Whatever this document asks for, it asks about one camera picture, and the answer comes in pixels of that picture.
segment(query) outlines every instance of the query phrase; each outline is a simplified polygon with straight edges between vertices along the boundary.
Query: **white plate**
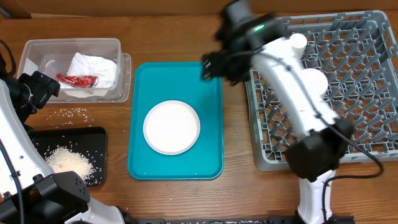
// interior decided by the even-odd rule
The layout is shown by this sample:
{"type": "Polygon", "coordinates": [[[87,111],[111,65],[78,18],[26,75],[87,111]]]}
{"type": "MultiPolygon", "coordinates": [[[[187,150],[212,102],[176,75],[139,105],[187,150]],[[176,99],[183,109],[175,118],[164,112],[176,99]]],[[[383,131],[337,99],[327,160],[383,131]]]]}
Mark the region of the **white plate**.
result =
{"type": "Polygon", "coordinates": [[[200,121],[188,104],[169,100],[154,106],[144,120],[144,137],[153,150],[177,155],[190,149],[200,133],[200,121]]]}

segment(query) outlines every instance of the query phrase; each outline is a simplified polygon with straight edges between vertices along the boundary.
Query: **dish rack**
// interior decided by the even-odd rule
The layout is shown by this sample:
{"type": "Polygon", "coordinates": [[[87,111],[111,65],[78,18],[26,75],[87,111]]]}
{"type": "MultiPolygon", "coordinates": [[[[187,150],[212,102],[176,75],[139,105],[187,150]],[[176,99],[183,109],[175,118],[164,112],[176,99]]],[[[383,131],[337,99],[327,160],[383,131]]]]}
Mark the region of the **dish rack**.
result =
{"type": "MultiPolygon", "coordinates": [[[[381,161],[398,160],[398,47],[381,11],[282,17],[290,32],[307,37],[301,63],[328,79],[324,100],[356,131],[354,142],[381,161]]],[[[288,169],[285,152],[296,140],[275,93],[251,70],[246,82],[254,162],[259,170],[288,169]]],[[[370,161],[348,146],[340,162],[370,161]]]]}

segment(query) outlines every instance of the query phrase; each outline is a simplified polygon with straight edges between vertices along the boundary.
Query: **blue tray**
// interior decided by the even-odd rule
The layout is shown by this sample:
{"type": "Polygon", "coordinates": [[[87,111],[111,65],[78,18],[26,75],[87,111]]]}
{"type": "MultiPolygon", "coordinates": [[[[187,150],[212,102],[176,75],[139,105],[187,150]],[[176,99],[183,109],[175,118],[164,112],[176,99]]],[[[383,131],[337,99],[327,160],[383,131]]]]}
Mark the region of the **blue tray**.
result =
{"type": "Polygon", "coordinates": [[[127,169],[139,180],[214,179],[224,167],[221,80],[200,80],[200,62],[144,63],[136,70],[127,169]],[[167,156],[154,151],[142,130],[158,103],[179,100],[200,119],[200,135],[186,152],[167,156]]]}

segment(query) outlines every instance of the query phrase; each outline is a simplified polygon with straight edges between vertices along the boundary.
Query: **red wrapper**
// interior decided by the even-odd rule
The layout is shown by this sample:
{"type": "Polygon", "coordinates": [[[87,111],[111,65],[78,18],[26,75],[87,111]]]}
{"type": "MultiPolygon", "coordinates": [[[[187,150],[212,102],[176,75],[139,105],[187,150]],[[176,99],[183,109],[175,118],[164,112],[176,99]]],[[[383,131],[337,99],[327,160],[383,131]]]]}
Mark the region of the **red wrapper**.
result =
{"type": "Polygon", "coordinates": [[[93,75],[67,76],[62,73],[58,73],[55,78],[62,83],[77,88],[92,88],[98,81],[98,77],[93,75]]]}

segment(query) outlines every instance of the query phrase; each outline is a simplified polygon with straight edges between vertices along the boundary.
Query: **wooden table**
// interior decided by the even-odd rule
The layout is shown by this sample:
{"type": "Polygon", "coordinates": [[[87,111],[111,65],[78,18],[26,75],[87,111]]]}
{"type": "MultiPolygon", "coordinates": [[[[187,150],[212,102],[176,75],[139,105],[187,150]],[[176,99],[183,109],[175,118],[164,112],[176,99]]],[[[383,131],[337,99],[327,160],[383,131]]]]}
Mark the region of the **wooden table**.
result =
{"type": "MultiPolygon", "coordinates": [[[[398,32],[398,12],[387,12],[398,32]]],[[[0,21],[0,39],[17,62],[31,39],[114,37],[132,57],[134,69],[144,62],[198,61],[218,48],[212,35],[216,16],[102,17],[0,21]]],[[[261,172],[253,163],[244,85],[223,83],[224,171],[215,180],[138,181],[127,172],[132,91],[125,103],[46,105],[27,124],[37,130],[102,126],[108,134],[108,179],[91,195],[108,205],[128,208],[136,218],[242,218],[293,215],[299,204],[299,185],[290,171],[261,172]],[[89,121],[73,125],[52,116],[55,111],[86,108],[89,121]]],[[[333,183],[332,209],[354,215],[357,223],[398,223],[398,162],[385,163],[386,172],[372,180],[333,183]]],[[[367,174],[374,164],[343,165],[338,174],[367,174]]]]}

